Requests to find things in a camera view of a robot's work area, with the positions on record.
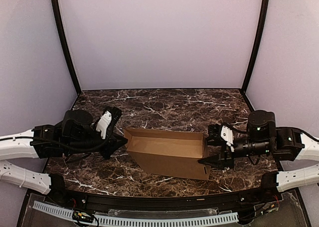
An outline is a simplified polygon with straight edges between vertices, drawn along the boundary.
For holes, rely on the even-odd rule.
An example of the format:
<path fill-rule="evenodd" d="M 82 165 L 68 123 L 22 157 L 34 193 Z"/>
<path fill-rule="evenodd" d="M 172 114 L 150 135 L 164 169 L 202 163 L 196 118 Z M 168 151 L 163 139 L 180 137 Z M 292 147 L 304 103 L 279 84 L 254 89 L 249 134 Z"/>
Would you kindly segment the brown cardboard box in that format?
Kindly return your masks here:
<path fill-rule="evenodd" d="M 210 166 L 198 162 L 209 155 L 203 133 L 126 128 L 124 137 L 127 152 L 146 173 L 209 179 Z"/>

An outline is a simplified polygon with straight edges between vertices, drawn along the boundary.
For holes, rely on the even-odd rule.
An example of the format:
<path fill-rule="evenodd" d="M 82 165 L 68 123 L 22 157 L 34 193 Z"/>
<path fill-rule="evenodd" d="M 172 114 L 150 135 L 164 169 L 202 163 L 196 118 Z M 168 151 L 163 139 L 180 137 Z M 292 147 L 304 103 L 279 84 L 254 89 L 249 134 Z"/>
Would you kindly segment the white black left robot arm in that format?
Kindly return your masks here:
<path fill-rule="evenodd" d="M 108 160 L 128 140 L 114 133 L 122 115 L 116 107 L 106 107 L 102 115 L 93 120 L 85 110 L 69 110 L 61 122 L 40 125 L 22 133 L 0 138 L 0 178 L 10 184 L 53 194 L 65 190 L 65 182 L 58 174 L 44 174 L 18 167 L 9 162 L 17 158 L 69 157 L 83 154 L 88 157 L 99 153 Z"/>

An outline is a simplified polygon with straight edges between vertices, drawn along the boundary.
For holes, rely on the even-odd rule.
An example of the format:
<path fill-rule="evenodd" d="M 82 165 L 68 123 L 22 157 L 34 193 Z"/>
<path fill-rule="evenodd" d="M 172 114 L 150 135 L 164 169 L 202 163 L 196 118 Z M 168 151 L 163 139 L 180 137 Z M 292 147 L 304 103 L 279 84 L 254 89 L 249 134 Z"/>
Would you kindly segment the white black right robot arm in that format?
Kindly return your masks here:
<path fill-rule="evenodd" d="M 198 163 L 216 169 L 234 168 L 236 158 L 271 155 L 276 161 L 319 160 L 319 140 L 294 127 L 277 127 L 275 114 L 256 110 L 249 114 L 246 130 L 228 123 L 208 127 L 208 146 L 220 146 L 221 153 L 201 158 Z M 295 171 L 275 171 L 262 176 L 261 187 L 278 193 L 319 181 L 319 166 Z"/>

